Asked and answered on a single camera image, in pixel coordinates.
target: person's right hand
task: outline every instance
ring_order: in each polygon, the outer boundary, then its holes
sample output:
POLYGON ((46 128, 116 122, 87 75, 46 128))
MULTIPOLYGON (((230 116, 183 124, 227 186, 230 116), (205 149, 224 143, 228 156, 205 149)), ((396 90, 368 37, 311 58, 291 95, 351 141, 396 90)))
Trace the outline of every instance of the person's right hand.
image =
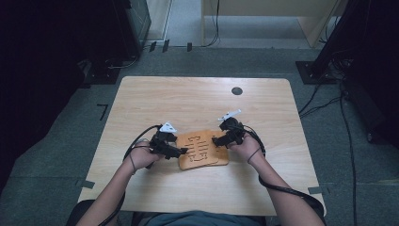
POLYGON ((230 150, 237 152, 249 164, 251 164, 253 160, 257 158, 264 158, 261 146, 259 145, 258 141, 256 141, 256 139, 254 139, 249 133, 244 134, 242 144, 238 145, 233 142, 228 144, 227 147, 230 150))

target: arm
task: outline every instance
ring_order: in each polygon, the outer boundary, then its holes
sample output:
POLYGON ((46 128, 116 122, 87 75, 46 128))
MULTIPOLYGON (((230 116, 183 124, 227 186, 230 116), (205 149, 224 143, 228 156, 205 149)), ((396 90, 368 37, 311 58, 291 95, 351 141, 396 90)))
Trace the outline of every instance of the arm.
MULTIPOLYGON (((260 149, 260 145, 249 134, 244 135, 244 141, 241 145, 231 144, 229 148, 248 160, 248 163, 266 183, 274 186, 290 187, 274 171, 262 152, 256 151, 260 149)), ((313 209, 300 197, 273 189, 267 189, 267 191, 282 225, 324 225, 313 209)))
MULTIPOLYGON (((148 142, 137 143, 136 146, 148 146, 148 142)), ((77 225, 99 225, 110 216, 118 206, 120 199, 129 183, 129 180, 136 170, 147 167, 150 163, 161 159, 161 154, 150 153, 149 148, 135 148, 127 156, 111 181, 101 192, 96 201, 82 216, 77 225)))

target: table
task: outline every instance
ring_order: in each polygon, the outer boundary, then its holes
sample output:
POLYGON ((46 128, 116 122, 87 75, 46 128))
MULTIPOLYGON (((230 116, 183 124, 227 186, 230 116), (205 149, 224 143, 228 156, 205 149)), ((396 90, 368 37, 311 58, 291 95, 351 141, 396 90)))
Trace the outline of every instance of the table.
MULTIPOLYGON (((292 188, 318 187, 308 145, 288 80, 270 78, 124 77, 110 111, 79 201, 96 199, 120 166, 131 142, 148 127, 170 121, 175 135, 218 130, 228 111, 263 140, 266 158, 292 188), (241 88, 241 95, 231 93, 241 88)), ((145 137, 150 139, 155 131, 145 137)), ((258 174, 229 151, 228 166, 181 171, 178 160, 141 169, 126 188, 122 210, 182 212, 203 210, 247 216, 275 216, 258 174)), ((321 194, 313 195, 324 203, 321 194)))
POLYGON ((205 41, 205 16, 215 16, 219 2, 220 16, 292 16, 298 22, 310 47, 314 47, 332 16, 341 16, 347 0, 202 0, 201 35, 205 41))

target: forearm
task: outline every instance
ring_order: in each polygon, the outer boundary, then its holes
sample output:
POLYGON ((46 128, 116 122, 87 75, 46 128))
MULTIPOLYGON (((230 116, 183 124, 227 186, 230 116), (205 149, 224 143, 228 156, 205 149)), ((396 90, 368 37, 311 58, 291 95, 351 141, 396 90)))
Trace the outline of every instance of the forearm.
POLYGON ((123 161, 111 181, 79 220, 78 225, 99 225, 115 211, 133 173, 133 167, 129 164, 131 163, 123 161))
MULTIPOLYGON (((254 159, 251 165, 266 183, 290 187, 264 158, 254 159)), ((267 190, 282 225, 324 225, 323 221, 300 197, 269 188, 267 190)))

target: black round hole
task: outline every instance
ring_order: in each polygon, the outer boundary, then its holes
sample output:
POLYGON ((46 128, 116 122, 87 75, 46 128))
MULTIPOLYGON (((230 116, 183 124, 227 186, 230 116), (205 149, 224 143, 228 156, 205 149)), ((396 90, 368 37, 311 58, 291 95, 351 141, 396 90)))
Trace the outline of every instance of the black round hole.
POLYGON ((234 95, 241 95, 243 94, 243 90, 241 88, 235 87, 233 89, 231 89, 232 94, 234 95))

